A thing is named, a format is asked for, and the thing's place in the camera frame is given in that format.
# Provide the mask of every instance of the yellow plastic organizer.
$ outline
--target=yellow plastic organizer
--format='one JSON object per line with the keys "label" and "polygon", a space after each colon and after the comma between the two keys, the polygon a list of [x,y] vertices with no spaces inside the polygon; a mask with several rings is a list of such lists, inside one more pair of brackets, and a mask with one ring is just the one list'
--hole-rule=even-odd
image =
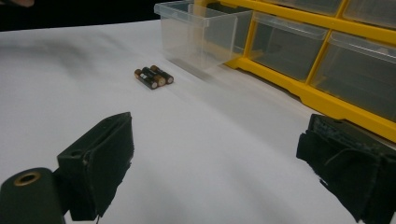
{"label": "yellow plastic organizer", "polygon": [[[381,15],[370,23],[366,20],[370,17],[361,15],[364,11],[351,13],[348,5],[354,0],[339,0],[323,12],[322,8],[289,4],[298,2],[295,0],[195,0],[202,7],[214,2],[254,12],[242,56],[227,65],[275,83],[320,113],[349,120],[396,142],[396,30],[386,22],[375,23],[381,21]],[[389,7],[389,13],[396,11],[394,5]],[[354,21],[350,19],[353,16],[357,17]],[[283,29],[285,24],[291,30]],[[292,30],[301,25],[308,32]],[[271,36],[262,36],[268,31]],[[271,46],[261,43],[265,38],[268,43],[274,41]],[[301,48],[287,49],[294,38],[302,39]],[[297,59],[297,67],[305,64],[305,68],[297,69],[295,75],[278,69],[289,57]]]}

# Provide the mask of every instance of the screw hole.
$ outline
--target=screw hole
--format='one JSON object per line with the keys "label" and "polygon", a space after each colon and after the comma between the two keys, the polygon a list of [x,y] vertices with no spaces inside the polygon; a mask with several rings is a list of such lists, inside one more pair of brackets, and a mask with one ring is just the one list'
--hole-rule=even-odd
{"label": "screw hole", "polygon": [[18,178],[14,181],[14,185],[18,187],[30,185],[33,182],[37,181],[37,179],[39,178],[40,178],[39,172],[29,172],[18,176]]}
{"label": "screw hole", "polygon": [[78,156],[81,156],[81,151],[80,151],[80,150],[73,151],[73,152],[71,153],[71,156],[72,156],[72,157],[78,157]]}

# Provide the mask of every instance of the white table surface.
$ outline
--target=white table surface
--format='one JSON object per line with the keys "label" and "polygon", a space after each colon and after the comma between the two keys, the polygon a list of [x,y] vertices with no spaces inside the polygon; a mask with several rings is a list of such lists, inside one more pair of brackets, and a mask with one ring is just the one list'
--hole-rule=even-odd
{"label": "white table surface", "polygon": [[[134,78],[153,64],[175,83],[151,91]],[[160,21],[0,33],[1,182],[54,171],[59,153],[126,111],[133,163],[100,223],[355,223],[295,157],[317,112],[225,65],[192,74],[167,61]]]}

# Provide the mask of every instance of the transparent plastic container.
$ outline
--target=transparent plastic container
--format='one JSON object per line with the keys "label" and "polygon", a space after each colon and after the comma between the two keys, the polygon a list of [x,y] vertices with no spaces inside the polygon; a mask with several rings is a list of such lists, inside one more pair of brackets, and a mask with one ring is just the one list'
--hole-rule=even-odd
{"label": "transparent plastic container", "polygon": [[283,75],[305,81],[327,29],[255,12],[257,28],[249,59]]}
{"label": "transparent plastic container", "polygon": [[396,48],[333,32],[311,85],[396,121]]}
{"label": "transparent plastic container", "polygon": [[396,29],[396,0],[349,0],[344,17]]}
{"label": "transparent plastic container", "polygon": [[342,0],[259,0],[323,15],[335,15]]}
{"label": "transparent plastic container", "polygon": [[165,57],[192,67],[206,69],[240,57],[244,51],[252,11],[194,1],[160,3]]}

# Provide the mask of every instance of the battery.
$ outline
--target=battery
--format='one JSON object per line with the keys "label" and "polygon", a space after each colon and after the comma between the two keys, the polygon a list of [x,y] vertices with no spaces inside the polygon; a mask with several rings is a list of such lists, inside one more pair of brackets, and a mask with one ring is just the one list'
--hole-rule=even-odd
{"label": "battery", "polygon": [[145,74],[148,77],[151,77],[152,79],[154,79],[158,86],[164,86],[166,84],[166,80],[165,78],[163,78],[162,76],[160,76],[159,74],[157,74],[156,72],[152,71],[151,69],[144,67],[142,69],[142,73]]}
{"label": "battery", "polygon": [[151,77],[146,76],[145,74],[142,73],[142,70],[136,69],[134,71],[134,76],[139,79],[143,84],[145,84],[147,87],[149,87],[152,90],[157,89],[158,84],[154,79]]}
{"label": "battery", "polygon": [[150,69],[152,71],[156,72],[157,74],[159,74],[160,76],[162,76],[163,78],[165,78],[167,84],[171,84],[174,81],[174,78],[171,75],[169,75],[168,73],[164,72],[162,69],[160,69],[156,65],[152,65],[150,67]]}

